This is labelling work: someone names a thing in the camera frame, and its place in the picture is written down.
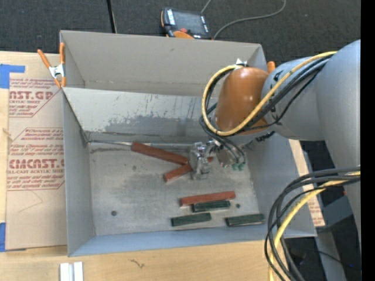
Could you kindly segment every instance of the black wire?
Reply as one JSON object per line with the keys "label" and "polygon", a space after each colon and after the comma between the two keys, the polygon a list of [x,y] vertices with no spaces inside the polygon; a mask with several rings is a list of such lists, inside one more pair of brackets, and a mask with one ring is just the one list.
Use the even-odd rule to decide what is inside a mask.
{"label": "black wire", "polygon": [[[355,171],[358,171],[359,168],[358,167],[354,167],[354,168],[344,168],[344,169],[329,169],[329,170],[321,170],[321,171],[318,171],[318,172],[313,172],[313,173],[310,173],[310,174],[306,174],[306,175],[303,175],[297,179],[295,179],[294,181],[292,181],[285,189],[284,191],[279,195],[279,197],[276,199],[276,201],[274,202],[274,204],[272,205],[271,209],[270,209],[270,215],[268,217],[268,226],[269,228],[273,228],[274,225],[272,224],[272,218],[274,216],[274,213],[275,213],[275,209],[277,209],[277,205],[278,204],[281,204],[282,203],[282,200],[284,199],[284,197],[290,193],[291,191],[297,189],[298,187],[301,187],[303,185],[306,185],[308,183],[318,183],[318,182],[323,182],[323,181],[328,181],[328,180],[332,180],[334,179],[335,177],[333,176],[330,176],[329,175],[331,174],[338,174],[338,173],[343,173],[343,172],[355,172]],[[308,178],[311,178],[311,177],[318,177],[318,178],[315,178],[314,180],[310,181],[310,182],[303,182],[303,180],[305,179],[308,179]],[[269,234],[270,236],[270,240],[273,241],[273,234],[270,233]]]}
{"label": "black wire", "polygon": [[[270,241],[270,245],[271,245],[271,249],[272,249],[272,252],[274,253],[274,256],[275,256],[275,259],[277,260],[277,262],[279,263],[280,267],[283,269],[283,271],[287,274],[287,276],[289,277],[290,276],[290,272],[288,271],[288,269],[285,267],[285,265],[283,264],[283,262],[281,261],[281,259],[279,258],[278,256],[278,252],[274,246],[274,243],[273,243],[273,234],[272,234],[272,229],[278,224],[278,226],[280,225],[280,219],[281,217],[285,214],[286,210],[288,209],[288,207],[291,205],[291,203],[293,201],[295,201],[299,196],[309,192],[309,191],[314,191],[314,190],[319,190],[319,189],[313,189],[313,190],[309,190],[309,191],[304,191],[302,192],[301,194],[295,196],[285,207],[282,211],[280,211],[280,208],[281,208],[281,203],[284,199],[284,197],[290,193],[292,190],[295,190],[297,189],[298,187],[301,187],[301,186],[304,186],[306,184],[311,184],[311,183],[321,183],[321,182],[324,182],[324,181],[329,181],[329,180],[337,180],[337,179],[340,179],[342,180],[343,177],[342,176],[329,176],[330,174],[338,174],[338,173],[343,173],[343,172],[357,172],[359,171],[360,168],[358,167],[354,167],[354,168],[344,168],[344,169],[329,169],[329,170],[321,170],[321,171],[318,171],[318,172],[314,172],[314,173],[310,173],[310,174],[306,174],[306,175],[303,175],[297,179],[295,179],[294,181],[292,181],[285,189],[284,191],[279,195],[279,197],[276,199],[276,201],[274,202],[274,204],[272,205],[271,207],[271,210],[270,210],[270,215],[268,217],[268,227],[269,227],[269,230],[268,230],[268,233],[267,233],[267,237],[266,237],[266,242],[265,242],[265,253],[266,253],[266,258],[267,260],[269,261],[269,257],[268,257],[268,252],[267,252],[267,242],[268,242],[268,239]],[[304,179],[308,179],[308,178],[311,178],[311,177],[317,177],[317,178],[314,178],[313,180],[310,180],[310,181],[305,181],[305,182],[302,182]],[[345,183],[342,183],[340,185],[338,185],[339,187],[342,187],[343,184],[349,184],[349,183],[352,183],[352,182],[355,182],[355,181],[359,181],[360,180],[360,177],[357,177],[357,176],[345,176],[346,179],[348,179],[347,182]],[[277,210],[277,219],[272,223],[272,218],[274,216],[274,213],[275,213],[275,209]],[[278,276],[280,275],[280,273],[278,273],[277,269],[275,268],[275,266],[273,264],[270,263],[270,266],[272,267],[272,269],[276,272],[276,274],[278,274]]]}
{"label": "black wire", "polygon": [[[270,246],[271,246],[271,249],[272,249],[272,253],[274,254],[274,258],[276,259],[276,261],[278,262],[278,264],[280,265],[280,268],[284,271],[284,273],[289,277],[291,278],[291,274],[290,274],[290,271],[285,267],[284,263],[282,262],[281,258],[279,257],[279,254],[276,250],[276,247],[274,245],[274,242],[273,242],[273,234],[272,234],[272,229],[276,226],[276,225],[280,225],[278,223],[280,223],[280,219],[281,217],[285,214],[285,212],[288,210],[288,208],[291,206],[291,204],[297,199],[299,198],[300,196],[306,194],[306,193],[309,193],[309,192],[312,192],[312,191],[316,191],[316,190],[321,190],[321,189],[329,189],[329,188],[332,188],[332,187],[337,187],[337,186],[342,186],[342,185],[345,185],[345,184],[352,184],[352,183],[355,183],[355,182],[358,182],[360,181],[360,177],[357,177],[357,176],[353,176],[354,178],[352,178],[352,180],[348,180],[347,182],[343,182],[343,183],[340,183],[339,185],[330,185],[330,186],[324,186],[324,187],[320,187],[320,188],[315,188],[315,189],[311,189],[311,190],[306,190],[306,191],[303,191],[301,193],[299,193],[298,195],[296,195],[294,198],[292,198],[288,204],[283,208],[283,210],[281,211],[281,213],[277,216],[277,219],[272,223],[272,225],[269,227],[268,229],[268,232],[267,232],[267,235],[266,235],[266,238],[265,238],[265,245],[264,245],[264,252],[265,252],[265,257],[267,259],[267,262],[270,264],[270,266],[272,267],[272,269],[274,270],[274,272],[282,279],[284,280],[284,278],[282,277],[282,275],[280,274],[280,272],[278,271],[278,269],[275,267],[275,265],[272,264],[271,262],[271,259],[268,255],[268,251],[267,251],[267,243],[268,241],[270,242]],[[302,275],[299,273],[296,277],[296,279],[298,280],[304,280],[303,277],[301,279]]]}
{"label": "black wire", "polygon": [[313,81],[315,76],[313,76],[289,101],[285,109],[282,111],[281,115],[272,123],[266,124],[263,126],[257,126],[257,127],[251,127],[256,122],[258,122],[261,118],[263,118],[267,113],[270,112],[271,109],[273,109],[277,103],[280,102],[282,98],[284,98],[293,88],[295,88],[298,84],[300,84],[302,81],[304,81],[306,78],[310,77],[313,74],[317,74],[323,66],[326,64],[326,61],[331,56],[326,56],[324,58],[318,59],[309,66],[307,66],[305,69],[303,69],[301,72],[299,72],[290,82],[289,84],[284,87],[277,95],[271,98],[271,102],[269,102],[258,114],[257,116],[252,119],[246,127],[244,127],[242,130],[236,132],[234,135],[243,132],[243,131],[251,131],[261,128],[267,128],[272,125],[277,124],[280,119],[285,115],[287,109],[290,107],[292,102],[300,95],[300,93]]}
{"label": "black wire", "polygon": [[304,251],[317,252],[317,253],[319,253],[319,254],[322,254],[322,255],[325,255],[325,256],[327,256],[327,257],[330,257],[331,259],[333,259],[334,261],[340,263],[341,265],[343,265],[343,266],[344,266],[345,268],[347,268],[347,269],[361,270],[361,269],[359,269],[359,268],[356,268],[356,267],[350,265],[349,263],[343,262],[343,261],[341,261],[340,259],[337,259],[336,257],[334,257],[334,256],[332,256],[332,255],[330,255],[330,254],[328,254],[328,253],[326,253],[326,252],[320,251],[320,250],[318,250],[318,249],[306,249],[306,248],[299,248],[299,249],[302,249],[302,250],[304,250]]}
{"label": "black wire", "polygon": [[[324,179],[320,178],[320,179],[318,179],[318,180],[312,180],[312,181],[309,181],[308,184],[319,183],[319,182],[325,182],[325,181],[332,181],[332,180],[342,180],[342,179],[343,179],[342,177],[337,177],[337,178],[334,178],[334,177],[326,177],[326,178],[324,178]],[[352,183],[352,182],[357,182],[357,181],[360,180],[360,177],[357,177],[357,176],[350,176],[350,177],[347,178],[347,179],[349,179],[347,182],[344,182],[344,183],[342,183],[342,184],[340,184],[340,185],[332,185],[332,186],[329,186],[329,187],[330,187],[330,188],[331,188],[331,187],[341,187],[343,184],[350,184],[350,183]],[[296,185],[293,186],[293,187],[294,187],[294,189],[297,189],[298,187],[304,186],[304,185],[306,185],[306,184],[307,184],[307,183],[296,184]],[[292,203],[293,203],[298,197],[300,197],[301,195],[306,194],[306,193],[308,193],[308,192],[310,192],[310,191],[314,191],[314,190],[319,190],[319,189],[312,189],[312,190],[308,190],[308,191],[303,191],[302,193],[300,193],[300,194],[298,194],[297,196],[295,196],[292,200],[290,200],[290,201],[288,202],[288,204],[283,208],[283,210],[280,211],[279,208],[281,208],[281,203],[282,203],[282,200],[281,200],[281,201],[278,203],[278,207],[277,207],[277,209],[278,209],[278,211],[279,211],[279,212],[277,211],[277,218],[276,218],[276,220],[274,221],[274,223],[272,223],[271,225],[270,225],[270,221],[272,221],[272,218],[273,218],[273,216],[274,216],[274,209],[273,209],[273,212],[270,213],[270,216],[268,217],[268,226],[269,226],[269,230],[272,230],[276,225],[278,225],[278,227],[280,227],[280,225],[281,225],[281,222],[280,222],[281,217],[285,214],[285,212],[287,211],[287,209],[291,206],[291,204],[292,204]],[[272,234],[272,232],[269,233],[268,236],[269,236],[269,238],[270,238],[270,245],[271,245],[272,252],[273,252],[274,255],[275,255],[275,258],[277,259],[277,262],[279,263],[279,265],[280,265],[280,267],[282,268],[282,270],[283,270],[284,272],[286,272],[288,269],[284,266],[282,260],[281,260],[281,259],[279,258],[279,256],[278,256],[278,252],[277,252],[276,247],[275,247],[275,245],[274,245],[274,243],[273,243],[273,234]]]}

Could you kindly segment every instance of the black cable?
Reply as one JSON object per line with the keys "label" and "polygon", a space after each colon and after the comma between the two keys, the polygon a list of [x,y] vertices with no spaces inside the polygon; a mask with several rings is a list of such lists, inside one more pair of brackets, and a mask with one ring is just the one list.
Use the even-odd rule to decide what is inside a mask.
{"label": "black cable", "polygon": [[340,263],[342,266],[344,266],[344,267],[347,268],[347,269],[361,270],[361,269],[359,269],[359,268],[356,268],[356,267],[350,265],[349,263],[346,263],[346,262],[341,261],[340,259],[337,259],[336,257],[332,256],[331,254],[328,254],[328,253],[326,253],[326,252],[320,251],[320,250],[318,250],[318,249],[306,249],[306,248],[299,248],[299,249],[302,249],[302,250],[304,250],[304,251],[317,252],[317,253],[319,253],[319,254],[322,254],[322,255],[325,255],[325,256],[327,256],[327,257],[330,257],[332,260],[334,260],[334,261]]}
{"label": "black cable", "polygon": [[112,33],[117,33],[117,28],[116,28],[116,24],[115,24],[115,17],[114,17],[113,11],[112,11],[111,0],[106,0],[106,1],[107,1],[108,14],[110,16]]}
{"label": "black cable", "polygon": [[[360,181],[360,177],[357,177],[357,176],[351,176],[350,179],[352,180],[348,180],[347,182],[343,182],[339,185],[330,185],[330,186],[324,186],[324,187],[320,187],[320,188],[315,188],[315,189],[311,189],[311,190],[307,190],[307,191],[303,191],[301,193],[299,193],[298,195],[296,195],[294,198],[292,198],[288,204],[283,208],[283,210],[281,210],[281,213],[277,216],[277,219],[271,224],[271,226],[269,226],[269,229],[268,229],[268,232],[267,232],[267,235],[266,235],[266,238],[265,238],[265,245],[264,245],[264,250],[265,250],[265,257],[267,259],[267,262],[270,264],[270,266],[272,267],[272,269],[274,270],[274,272],[282,279],[284,280],[284,278],[282,277],[282,275],[280,274],[280,272],[278,271],[278,269],[273,265],[273,263],[271,262],[271,259],[268,255],[268,251],[267,251],[267,243],[268,241],[270,242],[270,246],[271,246],[271,249],[272,249],[272,253],[274,254],[274,257],[276,259],[276,261],[278,262],[278,264],[280,265],[280,268],[284,271],[284,273],[289,277],[291,278],[291,274],[290,274],[290,271],[285,267],[284,263],[282,262],[281,258],[279,257],[279,254],[276,250],[276,247],[273,243],[273,234],[272,234],[272,229],[278,225],[278,222],[280,223],[280,219],[281,217],[285,214],[285,212],[288,210],[288,208],[291,206],[291,204],[297,199],[299,198],[300,196],[306,194],[306,193],[309,193],[309,192],[312,192],[312,191],[316,191],[316,190],[321,190],[321,189],[328,189],[328,188],[332,188],[332,187],[337,187],[337,186],[342,186],[342,185],[345,185],[345,184],[352,184],[352,183],[355,183],[355,182],[358,182]],[[268,220],[269,220],[269,223],[270,223],[270,218],[272,220],[272,217],[273,216],[269,216],[268,217]],[[304,280],[303,277],[302,279],[301,278],[298,278],[298,277],[302,277],[301,274],[299,274],[296,279],[297,280]]]}
{"label": "black cable", "polygon": [[293,79],[289,82],[289,84],[284,87],[277,95],[272,97],[271,102],[269,102],[258,114],[257,116],[252,119],[246,127],[244,127],[242,130],[236,132],[234,135],[244,132],[244,131],[251,131],[251,130],[256,130],[256,129],[261,129],[261,128],[268,128],[272,125],[277,124],[280,119],[285,115],[286,111],[292,104],[292,102],[300,95],[301,92],[312,82],[315,76],[313,76],[303,87],[300,89],[289,101],[285,109],[282,111],[281,115],[272,123],[263,125],[263,126],[257,126],[257,127],[251,127],[255,123],[257,123],[261,118],[263,118],[267,113],[269,113],[277,103],[280,102],[282,98],[284,98],[293,88],[295,88],[297,85],[299,85],[302,81],[304,81],[306,78],[310,77],[313,74],[317,74],[323,66],[326,64],[327,58],[325,57],[323,59],[318,59],[317,61],[313,62],[310,64],[308,67],[306,67],[304,70],[299,72]]}
{"label": "black cable", "polygon": [[[256,130],[256,129],[264,129],[264,128],[268,128],[274,124],[277,124],[280,119],[285,115],[286,111],[288,110],[288,108],[290,107],[290,105],[292,104],[292,102],[301,94],[301,92],[303,92],[303,90],[308,86],[308,84],[310,84],[312,82],[312,80],[314,79],[315,76],[313,76],[303,87],[302,89],[300,89],[292,98],[291,100],[289,101],[289,103],[287,104],[287,106],[285,107],[285,109],[282,111],[281,115],[272,123],[270,124],[265,124],[265,125],[262,125],[262,126],[256,126],[256,127],[251,127],[253,126],[255,123],[257,123],[261,118],[263,118],[268,112],[270,112],[275,106],[277,103],[280,102],[280,100],[282,98],[284,98],[293,88],[295,88],[297,85],[299,85],[301,82],[303,82],[304,80],[306,80],[306,78],[310,77],[311,75],[313,74],[317,74],[322,68],[323,66],[326,64],[327,60],[329,58],[331,58],[332,56],[331,55],[328,55],[326,57],[322,57],[320,59],[317,59],[315,61],[313,61],[311,64],[308,64],[305,68],[303,68],[301,71],[299,71],[295,76],[293,76],[293,78],[291,79],[291,81],[287,84],[287,86],[285,86],[282,90],[280,90],[280,92],[273,96],[271,99],[270,99],[270,102],[268,102],[268,104],[262,108],[262,110],[257,114],[257,116],[255,118],[253,118],[248,124],[246,127],[244,127],[243,129],[237,131],[236,133],[230,135],[230,136],[234,136],[234,135],[238,135],[239,133],[242,133],[242,132],[245,132],[245,131],[253,131],[253,130]],[[213,92],[214,90],[214,87],[216,86],[216,84],[219,82],[219,80],[224,77],[227,73],[233,71],[234,69],[231,69],[229,71],[226,71],[226,72],[223,72],[221,73],[220,75],[218,75],[214,80],[213,82],[211,83],[209,89],[208,89],[208,92],[207,92],[207,96],[206,96],[206,101],[205,101],[205,105],[206,105],[206,109],[207,109],[207,105],[208,105],[208,97],[211,96],[211,93]]]}
{"label": "black cable", "polygon": [[[278,263],[280,264],[280,267],[284,270],[284,272],[287,274],[287,275],[290,275],[290,273],[288,272],[288,269],[284,266],[283,262],[280,260],[280,258],[278,257],[278,254],[277,254],[277,250],[275,248],[275,246],[273,245],[273,234],[272,234],[272,229],[277,225],[279,224],[280,225],[280,219],[281,217],[285,214],[286,210],[288,209],[288,207],[291,205],[291,203],[293,201],[295,201],[299,196],[309,192],[309,191],[314,191],[314,190],[319,190],[319,189],[313,189],[313,190],[309,190],[309,191],[304,191],[302,192],[301,194],[295,196],[295,198],[293,198],[285,207],[282,211],[280,211],[280,208],[281,208],[281,203],[284,199],[284,197],[290,193],[292,190],[295,190],[297,189],[298,187],[301,187],[301,186],[304,186],[306,184],[311,184],[311,183],[321,183],[321,182],[324,182],[324,181],[329,181],[329,180],[334,180],[334,179],[339,179],[339,180],[342,180],[343,177],[342,176],[329,176],[330,174],[338,174],[338,173],[343,173],[343,172],[357,172],[359,171],[360,168],[358,167],[355,167],[355,168],[344,168],[344,169],[330,169],[330,170],[322,170],[322,171],[318,171],[318,172],[314,172],[314,173],[311,173],[311,174],[306,174],[304,176],[301,176],[297,179],[295,179],[294,181],[292,181],[285,189],[284,191],[279,195],[279,197],[276,199],[276,201],[274,202],[274,204],[272,205],[271,207],[271,210],[270,210],[270,216],[268,217],[268,227],[269,227],[269,230],[268,230],[268,233],[267,233],[267,237],[266,237],[266,243],[265,243],[265,250],[267,250],[267,241],[268,239],[270,240],[270,245],[271,245],[271,249],[275,255],[275,258],[276,260],[278,261]],[[302,182],[304,179],[308,179],[308,178],[311,178],[311,177],[317,177],[317,178],[314,178],[313,180],[311,181],[305,181],[305,182]],[[357,176],[345,176],[346,179],[348,179],[348,182],[346,182],[345,184],[348,184],[348,183],[351,183],[353,181],[359,181],[360,180],[360,177],[357,177]],[[275,209],[277,209],[279,212],[277,213],[277,219],[275,220],[275,222],[272,223],[272,218],[274,216],[274,212],[275,212]],[[274,266],[272,266],[272,264],[270,264],[272,269],[275,270],[276,268]]]}
{"label": "black cable", "polygon": [[[306,184],[309,184],[309,183],[318,183],[318,182],[324,182],[324,181],[328,181],[328,180],[332,180],[332,179],[335,179],[335,176],[329,176],[330,174],[338,174],[338,173],[343,173],[343,172],[355,172],[355,171],[358,171],[359,168],[358,167],[355,167],[355,168],[344,168],[344,169],[330,169],[330,170],[322,170],[322,171],[318,171],[318,172],[314,172],[314,173],[310,173],[310,174],[306,174],[306,175],[303,175],[297,179],[295,179],[294,181],[292,181],[285,189],[284,191],[279,195],[279,197],[276,199],[276,201],[274,202],[274,204],[272,205],[271,209],[270,209],[270,215],[268,217],[268,226],[270,229],[272,229],[275,224],[272,224],[272,218],[274,216],[274,212],[275,212],[275,209],[277,208],[277,205],[278,204],[281,204],[284,197],[292,192],[293,190],[297,189],[298,187],[301,187],[303,185],[306,185]],[[308,178],[312,178],[312,177],[317,177],[315,179],[313,179],[312,181],[309,181],[309,182],[303,182],[302,181],[304,179],[308,179]],[[270,233],[268,234],[268,236],[270,237],[270,241],[272,242],[273,241],[273,234]]]}

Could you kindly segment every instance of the robotic arm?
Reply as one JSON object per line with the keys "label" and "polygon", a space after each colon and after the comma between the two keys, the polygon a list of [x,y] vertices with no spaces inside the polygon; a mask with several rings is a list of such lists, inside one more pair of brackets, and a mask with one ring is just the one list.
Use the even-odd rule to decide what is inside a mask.
{"label": "robotic arm", "polygon": [[[217,104],[210,106],[224,76]],[[360,40],[272,72],[245,63],[218,71],[203,93],[201,122],[224,146],[217,155],[224,165],[238,162],[243,145],[276,132],[300,141],[325,141],[336,168],[360,166]],[[345,189],[361,241],[360,184]]]}

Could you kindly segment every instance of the black cable bundle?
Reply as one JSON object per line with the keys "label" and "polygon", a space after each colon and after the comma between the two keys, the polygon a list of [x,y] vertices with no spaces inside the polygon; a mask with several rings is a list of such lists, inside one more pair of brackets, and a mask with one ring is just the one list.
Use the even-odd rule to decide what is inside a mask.
{"label": "black cable bundle", "polygon": [[[299,193],[295,197],[290,199],[286,203],[286,205],[282,208],[282,202],[283,202],[285,196],[287,194],[291,193],[292,191],[294,191],[294,190],[296,190],[296,189],[298,189],[302,186],[305,186],[307,184],[321,184],[321,183],[325,183],[325,182],[328,182],[328,181],[334,181],[334,180],[345,180],[345,181],[343,183],[340,183],[339,185],[328,185],[328,186],[322,186],[322,187],[319,187],[319,188],[314,188],[314,189],[311,189],[311,190],[303,191],[302,193]],[[273,256],[275,257],[277,263],[279,264],[282,271],[286,274],[286,276],[290,279],[294,278],[295,280],[298,280],[298,281],[304,280],[304,278],[300,274],[298,268],[294,265],[294,261],[291,259],[291,256],[288,252],[288,249],[285,246],[285,243],[283,242],[284,241],[283,237],[281,238],[281,243],[283,244],[283,248],[284,248],[284,251],[285,251],[285,257],[288,260],[288,263],[291,266],[292,271],[289,271],[289,269],[283,264],[279,254],[277,252],[276,246],[274,244],[274,235],[272,233],[272,230],[274,229],[274,227],[279,228],[281,226],[281,218],[285,215],[285,213],[290,208],[290,206],[298,198],[300,198],[302,195],[305,195],[306,193],[310,193],[310,192],[316,191],[316,190],[321,190],[321,189],[324,189],[324,188],[328,189],[330,187],[348,185],[348,184],[355,183],[355,182],[358,182],[358,181],[360,181],[360,167],[348,167],[348,168],[342,168],[342,169],[321,170],[321,171],[313,172],[313,173],[310,173],[310,174],[306,174],[304,176],[301,176],[301,177],[295,179],[289,185],[287,185],[287,187],[284,189],[284,191],[278,196],[278,198],[273,203],[273,205],[270,209],[269,216],[268,216],[268,232],[267,232],[267,236],[265,238],[265,243],[264,243],[264,253],[265,253],[265,257],[266,257],[268,263],[270,264],[270,266],[272,267],[274,272],[278,275],[278,277],[281,280],[285,280],[285,279],[283,278],[280,271],[271,262],[270,256],[269,256],[268,251],[267,251],[268,242],[270,243]]]}

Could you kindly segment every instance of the red wooden block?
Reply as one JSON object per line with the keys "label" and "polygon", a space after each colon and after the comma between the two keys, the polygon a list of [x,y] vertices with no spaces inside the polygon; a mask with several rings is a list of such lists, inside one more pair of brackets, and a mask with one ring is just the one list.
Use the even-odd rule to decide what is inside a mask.
{"label": "red wooden block", "polygon": [[158,149],[143,143],[134,142],[131,146],[133,152],[142,153],[144,155],[152,156],[158,159],[165,160],[167,162],[177,163],[178,165],[186,165],[189,163],[189,159],[185,156],[175,154],[166,150]]}
{"label": "red wooden block", "polygon": [[221,193],[202,194],[199,196],[190,196],[190,197],[181,198],[180,205],[187,206],[187,205],[204,203],[204,202],[232,200],[235,197],[236,197],[236,194],[234,191],[223,191]]}

